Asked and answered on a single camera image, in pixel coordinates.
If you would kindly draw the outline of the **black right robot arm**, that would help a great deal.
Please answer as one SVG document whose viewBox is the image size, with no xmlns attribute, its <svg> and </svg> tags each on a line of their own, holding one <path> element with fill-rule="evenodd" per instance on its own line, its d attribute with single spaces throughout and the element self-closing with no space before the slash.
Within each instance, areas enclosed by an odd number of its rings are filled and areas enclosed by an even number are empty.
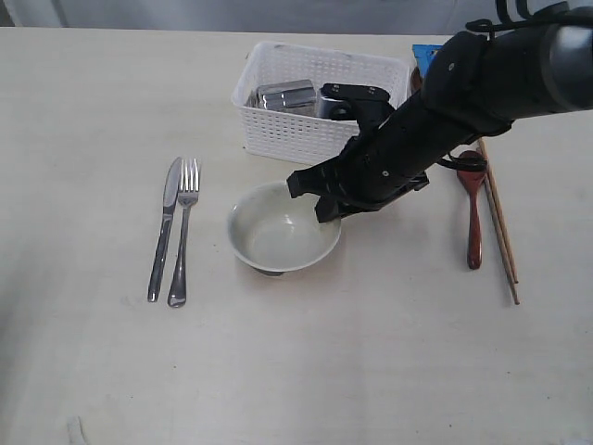
<svg viewBox="0 0 593 445">
<path fill-rule="evenodd" d="M 428 184 L 433 165 L 480 171 L 451 153 L 506 133 L 520 119 L 592 107 L 592 10 L 565 2 L 520 19 L 467 24 L 435 54 L 421 88 L 392 107 L 376 87 L 327 83 L 358 126 L 335 157 L 290 174 L 291 197 L 312 194 L 319 222 L 380 210 Z"/>
</svg>

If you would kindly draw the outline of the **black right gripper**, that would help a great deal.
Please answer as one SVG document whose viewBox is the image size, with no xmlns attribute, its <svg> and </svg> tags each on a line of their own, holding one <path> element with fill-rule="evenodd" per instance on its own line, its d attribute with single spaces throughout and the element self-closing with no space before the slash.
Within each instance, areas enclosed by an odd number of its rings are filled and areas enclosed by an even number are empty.
<svg viewBox="0 0 593 445">
<path fill-rule="evenodd" d="M 286 185 L 291 198 L 320 197 L 314 208 L 319 223 L 378 211 L 426 186 L 425 170 L 470 135 L 467 126 L 410 99 L 337 159 L 293 171 Z"/>
</svg>

